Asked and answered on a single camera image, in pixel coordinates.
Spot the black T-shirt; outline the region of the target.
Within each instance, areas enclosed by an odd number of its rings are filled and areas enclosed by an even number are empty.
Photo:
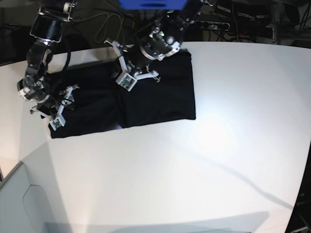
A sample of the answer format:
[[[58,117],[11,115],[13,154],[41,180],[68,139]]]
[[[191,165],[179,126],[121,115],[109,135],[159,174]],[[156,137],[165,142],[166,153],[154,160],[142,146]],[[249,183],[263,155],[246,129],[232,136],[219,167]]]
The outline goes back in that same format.
[[[151,63],[150,68],[160,74],[160,81],[138,81],[131,91],[113,80],[113,67],[111,62],[51,74],[52,79],[62,80],[60,89],[79,86],[73,92],[73,110],[63,111],[66,123],[50,131],[52,138],[196,118],[189,52]]]

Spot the blue box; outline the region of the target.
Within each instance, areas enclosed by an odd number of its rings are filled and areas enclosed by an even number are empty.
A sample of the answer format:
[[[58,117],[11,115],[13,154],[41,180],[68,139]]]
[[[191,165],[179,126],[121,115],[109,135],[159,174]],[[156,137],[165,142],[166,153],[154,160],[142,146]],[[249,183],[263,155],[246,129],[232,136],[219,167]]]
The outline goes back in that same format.
[[[119,0],[126,10],[181,10],[187,0]]]

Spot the grey power strip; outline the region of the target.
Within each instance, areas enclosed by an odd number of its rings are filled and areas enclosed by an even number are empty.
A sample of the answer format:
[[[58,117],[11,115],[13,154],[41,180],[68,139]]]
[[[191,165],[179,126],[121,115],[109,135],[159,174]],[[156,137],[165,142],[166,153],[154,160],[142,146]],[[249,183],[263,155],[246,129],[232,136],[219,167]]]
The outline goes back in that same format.
[[[208,31],[228,31],[230,24],[227,22],[198,20],[191,24],[191,27]]]

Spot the grey plastic panel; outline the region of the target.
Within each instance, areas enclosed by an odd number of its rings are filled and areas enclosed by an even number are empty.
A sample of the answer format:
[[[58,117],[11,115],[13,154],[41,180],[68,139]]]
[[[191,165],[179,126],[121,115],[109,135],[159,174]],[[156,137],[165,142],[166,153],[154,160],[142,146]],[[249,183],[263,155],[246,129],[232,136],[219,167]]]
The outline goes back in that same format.
[[[19,162],[0,183],[2,233],[71,233],[69,224],[56,220],[43,187],[30,183]]]

